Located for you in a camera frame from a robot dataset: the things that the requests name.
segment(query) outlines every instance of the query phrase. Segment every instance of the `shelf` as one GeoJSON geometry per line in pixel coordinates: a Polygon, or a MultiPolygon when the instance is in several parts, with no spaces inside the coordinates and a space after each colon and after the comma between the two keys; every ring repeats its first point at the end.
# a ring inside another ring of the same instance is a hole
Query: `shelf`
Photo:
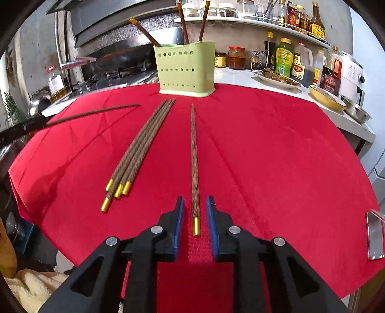
{"type": "MultiPolygon", "coordinates": [[[[202,17],[201,16],[198,16],[198,17],[185,17],[184,20],[186,22],[201,22],[202,21],[202,17]]],[[[239,17],[222,17],[222,16],[208,16],[207,20],[208,21],[227,22],[226,24],[228,24],[229,22],[243,23],[243,24],[256,25],[256,26],[260,26],[260,27],[264,27],[264,28],[268,28],[268,29],[275,29],[275,30],[278,30],[280,32],[288,33],[290,35],[293,35],[293,36],[302,38],[304,40],[310,41],[310,42],[316,44],[319,47],[322,47],[322,48],[325,48],[325,49],[331,49],[329,44],[326,44],[326,43],[324,43],[324,42],[322,42],[322,41],[320,41],[318,39],[315,39],[315,38],[313,38],[311,36],[308,36],[306,34],[297,32],[296,30],[289,29],[289,28],[286,28],[286,27],[283,27],[283,26],[279,26],[279,25],[276,25],[276,24],[272,24],[272,23],[268,23],[268,22],[256,21],[256,20],[250,20],[250,19],[241,19],[239,17]]],[[[175,23],[180,23],[181,19],[180,18],[174,19],[174,22],[175,23]]]]}

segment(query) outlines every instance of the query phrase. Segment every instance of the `metal bolt head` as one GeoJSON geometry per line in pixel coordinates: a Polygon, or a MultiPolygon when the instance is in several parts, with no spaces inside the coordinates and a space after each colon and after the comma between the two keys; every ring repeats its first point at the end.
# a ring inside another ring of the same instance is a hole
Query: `metal bolt head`
{"type": "Polygon", "coordinates": [[[153,233],[153,234],[160,234],[161,232],[163,231],[163,228],[162,228],[162,226],[153,226],[153,227],[151,227],[151,232],[153,233]]]}
{"type": "Polygon", "coordinates": [[[284,246],[285,243],[286,243],[286,241],[281,237],[274,238],[274,244],[278,247],[284,246]]]}
{"type": "Polygon", "coordinates": [[[109,238],[107,238],[105,243],[107,244],[107,246],[114,246],[118,243],[118,239],[115,237],[109,237],[109,238]]]}
{"type": "Polygon", "coordinates": [[[241,229],[238,226],[231,226],[229,228],[229,232],[236,235],[236,234],[239,234],[241,232],[241,229]]]}

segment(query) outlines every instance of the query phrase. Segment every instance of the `rice cooker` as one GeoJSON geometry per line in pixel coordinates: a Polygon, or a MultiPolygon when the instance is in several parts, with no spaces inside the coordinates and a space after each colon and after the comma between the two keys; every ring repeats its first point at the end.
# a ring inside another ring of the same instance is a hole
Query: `rice cooker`
{"type": "Polygon", "coordinates": [[[349,53],[340,51],[340,56],[342,58],[340,95],[362,107],[365,96],[362,90],[362,84],[365,82],[362,66],[349,53]]]}

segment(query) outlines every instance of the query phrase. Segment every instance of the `kitchen counter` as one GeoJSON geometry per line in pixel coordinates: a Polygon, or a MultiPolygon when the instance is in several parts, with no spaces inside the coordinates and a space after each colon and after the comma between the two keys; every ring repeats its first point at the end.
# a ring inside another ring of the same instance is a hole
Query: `kitchen counter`
{"type": "Polygon", "coordinates": [[[237,71],[233,69],[226,68],[215,68],[215,78],[214,81],[216,83],[222,84],[231,84],[231,85],[239,85],[244,87],[258,88],[264,90],[275,91],[277,93],[286,94],[289,96],[301,98],[310,102],[314,102],[317,106],[319,106],[322,111],[331,119],[331,121],[340,129],[345,130],[357,137],[366,140],[369,143],[373,143],[376,138],[375,133],[370,129],[367,124],[360,125],[355,120],[353,120],[350,116],[348,116],[345,112],[335,112],[317,100],[313,99],[310,96],[309,88],[300,87],[297,88],[298,92],[293,92],[291,90],[278,89],[276,87],[272,87],[267,83],[262,82],[262,80],[258,79],[258,77],[252,73],[250,70],[237,71]]]}

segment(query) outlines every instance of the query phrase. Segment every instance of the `red tablecloth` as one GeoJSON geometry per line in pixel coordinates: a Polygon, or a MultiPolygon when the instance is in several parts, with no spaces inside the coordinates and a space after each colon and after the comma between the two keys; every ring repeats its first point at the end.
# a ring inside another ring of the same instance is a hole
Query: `red tablecloth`
{"type": "Polygon", "coordinates": [[[351,146],[314,103],[217,84],[207,98],[178,97],[129,197],[100,211],[105,185],[163,99],[159,85],[115,89],[76,100],[59,117],[140,103],[43,130],[9,174],[22,217],[38,225],[75,264],[108,236],[136,236],[174,209],[187,212],[179,259],[159,264],[159,312],[231,312],[232,268],[212,261],[206,197],[255,236],[286,238],[339,297],[370,279],[365,213],[378,209],[351,146]],[[196,107],[202,236],[191,234],[190,109],[196,107]]]}

